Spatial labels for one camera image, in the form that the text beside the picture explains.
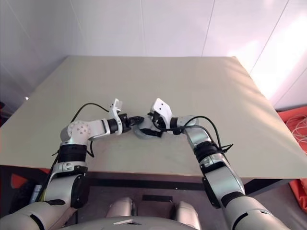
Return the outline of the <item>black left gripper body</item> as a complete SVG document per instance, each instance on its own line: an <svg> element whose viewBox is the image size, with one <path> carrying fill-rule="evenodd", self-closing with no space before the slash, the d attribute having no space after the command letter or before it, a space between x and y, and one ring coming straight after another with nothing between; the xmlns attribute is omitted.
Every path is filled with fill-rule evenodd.
<svg viewBox="0 0 307 230"><path fill-rule="evenodd" d="M127 114L120 114L119 118L122 123L122 133L126 133L130 131L131 130L130 121L129 121L129 118L127 117Z"/></svg>

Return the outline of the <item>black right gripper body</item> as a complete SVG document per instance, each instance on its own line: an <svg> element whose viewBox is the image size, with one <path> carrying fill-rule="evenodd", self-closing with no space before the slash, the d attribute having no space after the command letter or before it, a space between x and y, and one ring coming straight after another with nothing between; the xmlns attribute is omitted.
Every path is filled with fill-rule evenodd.
<svg viewBox="0 0 307 230"><path fill-rule="evenodd" d="M160 114L157 112L150 112L150 116L154 127L161 131L167 131L166 124Z"/></svg>

